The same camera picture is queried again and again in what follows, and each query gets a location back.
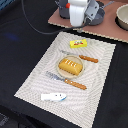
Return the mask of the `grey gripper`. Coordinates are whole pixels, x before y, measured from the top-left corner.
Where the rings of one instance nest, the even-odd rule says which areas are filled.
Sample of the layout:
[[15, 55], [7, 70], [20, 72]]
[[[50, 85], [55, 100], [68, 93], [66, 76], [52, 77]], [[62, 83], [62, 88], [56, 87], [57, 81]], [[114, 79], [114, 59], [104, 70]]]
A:
[[96, 2], [96, 0], [89, 0], [89, 4], [85, 11], [85, 20], [92, 21], [95, 18], [98, 10], [99, 10], [99, 4]]

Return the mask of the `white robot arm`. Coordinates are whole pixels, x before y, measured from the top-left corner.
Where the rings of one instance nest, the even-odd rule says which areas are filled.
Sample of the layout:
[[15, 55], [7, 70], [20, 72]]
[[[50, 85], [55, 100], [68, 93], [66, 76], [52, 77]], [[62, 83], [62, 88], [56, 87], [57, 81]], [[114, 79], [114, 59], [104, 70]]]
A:
[[68, 0], [70, 23], [73, 27], [79, 27], [87, 20], [92, 21], [98, 10], [96, 0]]

